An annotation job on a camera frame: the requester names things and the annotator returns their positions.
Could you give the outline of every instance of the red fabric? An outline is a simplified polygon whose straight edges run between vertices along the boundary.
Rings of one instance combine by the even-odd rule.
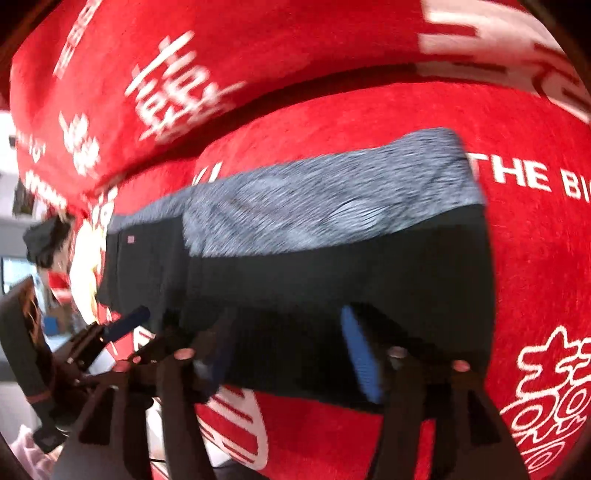
[[[72,302],[70,279],[67,274],[50,271],[47,273],[47,281],[53,296],[60,304],[64,305]]]
[[[93,224],[103,231],[113,212],[137,211],[192,181],[376,147],[420,128],[455,130],[474,154],[489,201],[498,312],[487,389],[532,479],[555,470],[591,401],[590,99],[529,16],[477,0],[375,2],[363,11],[357,3],[331,1],[311,7],[187,0],[174,9],[151,1],[134,8],[105,2],[59,79],[52,72],[81,8],[81,2],[64,0],[23,46],[15,58],[11,103],[17,128],[46,145],[37,163],[19,148],[20,171],[33,172],[71,205],[92,209]],[[459,15],[468,8],[471,17]],[[434,24],[442,11],[456,21]],[[252,102],[212,118],[178,144],[140,140],[146,126],[135,111],[138,93],[124,94],[133,66],[143,69],[163,38],[174,41],[187,30],[194,36],[178,56],[196,51],[211,75],[197,97],[208,82],[222,89],[245,81],[228,102]],[[444,36],[434,41],[429,34]],[[40,57],[39,49],[47,55]],[[443,61],[450,59],[456,62]],[[337,73],[368,66],[376,67]],[[164,70],[155,70],[154,79],[163,82]],[[329,73],[335,75],[322,78]],[[311,81],[294,85],[302,80]],[[100,162],[83,169],[85,175],[77,173],[63,144],[60,112],[68,123],[87,115],[86,152],[96,151],[94,140],[100,146]],[[122,174],[133,176],[122,181]],[[113,182],[116,189],[92,195]],[[99,313],[101,320],[106,314]],[[133,343],[131,337],[118,342],[116,357],[129,355]],[[361,480],[381,421],[230,389],[199,407],[199,414],[208,438],[279,480]],[[429,451],[428,433],[426,427],[422,452]],[[427,478],[428,462],[425,453],[417,479]]]

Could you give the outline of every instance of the white wall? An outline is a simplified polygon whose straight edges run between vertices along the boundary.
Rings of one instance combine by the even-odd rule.
[[[16,131],[10,113],[0,111],[0,173],[18,175],[17,152],[8,141],[8,136]]]
[[[17,184],[18,174],[0,173],[0,218],[12,216],[14,190],[17,188]]]

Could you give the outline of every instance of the black mount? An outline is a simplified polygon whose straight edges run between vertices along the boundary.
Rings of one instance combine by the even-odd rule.
[[[54,480],[79,480],[81,472],[86,480],[151,480],[145,411],[154,397],[160,398],[171,480],[215,479],[194,404],[206,402],[223,381],[235,310],[227,309],[196,336],[175,327],[168,314],[164,331],[150,343],[111,371],[87,375],[108,342],[130,332],[145,311],[92,324],[51,354],[42,335],[32,341],[21,302],[18,292],[0,302],[0,339],[43,423],[35,441],[45,452],[65,442]],[[424,356],[409,345],[392,347],[376,338],[371,343],[382,368],[384,423],[368,479],[413,480],[425,418],[436,422],[431,480],[529,478],[468,362]]]

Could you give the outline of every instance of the window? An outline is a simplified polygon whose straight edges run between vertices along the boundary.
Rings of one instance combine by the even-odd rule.
[[[37,276],[37,268],[23,258],[2,258],[2,289],[6,295],[14,285],[32,275]]]

